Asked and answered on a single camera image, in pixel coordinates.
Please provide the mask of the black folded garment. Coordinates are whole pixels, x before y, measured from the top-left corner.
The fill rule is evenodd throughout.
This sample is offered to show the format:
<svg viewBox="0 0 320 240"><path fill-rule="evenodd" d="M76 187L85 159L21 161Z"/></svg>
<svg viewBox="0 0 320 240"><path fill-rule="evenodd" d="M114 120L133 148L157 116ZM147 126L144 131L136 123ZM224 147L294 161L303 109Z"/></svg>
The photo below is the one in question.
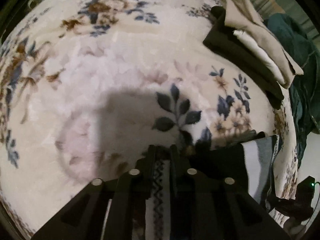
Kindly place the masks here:
<svg viewBox="0 0 320 240"><path fill-rule="evenodd" d="M271 106L279 110L284 96L272 72L235 37L234 28L225 26L226 10L223 7L214 6L210 13L215 23L203 44L239 67L263 91Z"/></svg>

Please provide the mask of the black grey striped sweater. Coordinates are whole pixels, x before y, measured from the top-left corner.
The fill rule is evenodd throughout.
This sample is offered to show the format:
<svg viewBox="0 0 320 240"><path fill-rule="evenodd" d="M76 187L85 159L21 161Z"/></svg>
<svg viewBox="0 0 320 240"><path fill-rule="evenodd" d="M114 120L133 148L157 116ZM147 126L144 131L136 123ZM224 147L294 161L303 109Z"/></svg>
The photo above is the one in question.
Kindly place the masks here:
<svg viewBox="0 0 320 240"><path fill-rule="evenodd" d="M285 239L270 217L277 135L192 155L165 152L152 175L151 200L133 220L133 239Z"/></svg>

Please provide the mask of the floral bed blanket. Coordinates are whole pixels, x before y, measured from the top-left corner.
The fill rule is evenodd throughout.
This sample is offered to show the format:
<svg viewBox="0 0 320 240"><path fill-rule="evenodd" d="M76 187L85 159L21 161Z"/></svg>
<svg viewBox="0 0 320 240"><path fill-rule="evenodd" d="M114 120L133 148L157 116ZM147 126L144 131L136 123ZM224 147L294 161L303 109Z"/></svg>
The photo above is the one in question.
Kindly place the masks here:
<svg viewBox="0 0 320 240"><path fill-rule="evenodd" d="M276 193L294 195L289 93L263 91L203 40L220 0L44 0L1 46L1 221L30 239L90 180L151 144L215 149L246 132L283 140Z"/></svg>

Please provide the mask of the green curtain right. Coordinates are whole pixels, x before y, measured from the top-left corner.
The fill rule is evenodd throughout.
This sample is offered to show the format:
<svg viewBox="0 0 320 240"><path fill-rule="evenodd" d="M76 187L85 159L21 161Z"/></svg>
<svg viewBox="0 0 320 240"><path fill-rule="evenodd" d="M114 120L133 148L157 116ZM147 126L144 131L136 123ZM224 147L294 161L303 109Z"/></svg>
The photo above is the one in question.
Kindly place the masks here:
<svg viewBox="0 0 320 240"><path fill-rule="evenodd" d="M263 19L276 13L287 14L295 20L301 20L304 15L296 0L251 0L251 2Z"/></svg>

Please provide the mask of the white folded garment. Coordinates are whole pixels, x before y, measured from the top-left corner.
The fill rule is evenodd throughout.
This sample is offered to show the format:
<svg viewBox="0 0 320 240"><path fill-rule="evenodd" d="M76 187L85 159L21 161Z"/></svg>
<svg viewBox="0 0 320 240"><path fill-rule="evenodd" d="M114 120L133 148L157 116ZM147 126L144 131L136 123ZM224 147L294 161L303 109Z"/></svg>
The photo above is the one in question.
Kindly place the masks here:
<svg viewBox="0 0 320 240"><path fill-rule="evenodd" d="M233 35L256 56L274 75L280 85L285 85L285 79L276 63L261 48L255 39L243 30L234 30Z"/></svg>

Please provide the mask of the beige folded garment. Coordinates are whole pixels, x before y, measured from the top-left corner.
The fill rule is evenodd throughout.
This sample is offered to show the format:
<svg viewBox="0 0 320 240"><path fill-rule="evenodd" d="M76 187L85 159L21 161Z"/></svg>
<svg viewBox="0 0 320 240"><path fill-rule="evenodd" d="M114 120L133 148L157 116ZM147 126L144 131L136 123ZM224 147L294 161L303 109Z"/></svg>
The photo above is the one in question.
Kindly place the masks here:
<svg viewBox="0 0 320 240"><path fill-rule="evenodd" d="M221 3L226 10L225 25L245 31L267 52L284 76L285 85L281 85L282 87L288 89L296 75L304 74L302 68L263 24L250 0L221 0Z"/></svg>

